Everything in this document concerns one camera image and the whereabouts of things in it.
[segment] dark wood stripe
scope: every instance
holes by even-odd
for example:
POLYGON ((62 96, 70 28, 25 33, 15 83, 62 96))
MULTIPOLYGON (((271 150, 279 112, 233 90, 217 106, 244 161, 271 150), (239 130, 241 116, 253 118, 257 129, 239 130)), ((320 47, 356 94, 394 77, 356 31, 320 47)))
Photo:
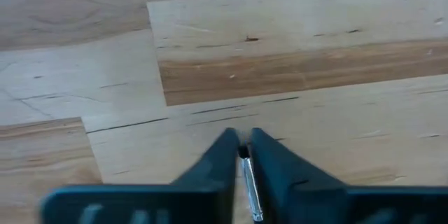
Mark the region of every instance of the dark wood stripe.
POLYGON ((159 63, 167 104, 177 105, 448 74, 448 40, 159 63))

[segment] black plastic tool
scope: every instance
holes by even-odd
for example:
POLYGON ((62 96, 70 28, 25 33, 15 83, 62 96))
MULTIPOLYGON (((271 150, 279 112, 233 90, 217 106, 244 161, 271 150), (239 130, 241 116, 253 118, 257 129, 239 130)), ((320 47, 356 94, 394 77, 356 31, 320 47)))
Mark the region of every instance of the black plastic tool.
MULTIPOLYGON (((239 140, 226 129, 170 185, 77 185, 43 202, 42 223, 231 223, 239 140)), ((250 144, 264 223, 448 223, 448 187, 352 186, 261 129, 250 144)))

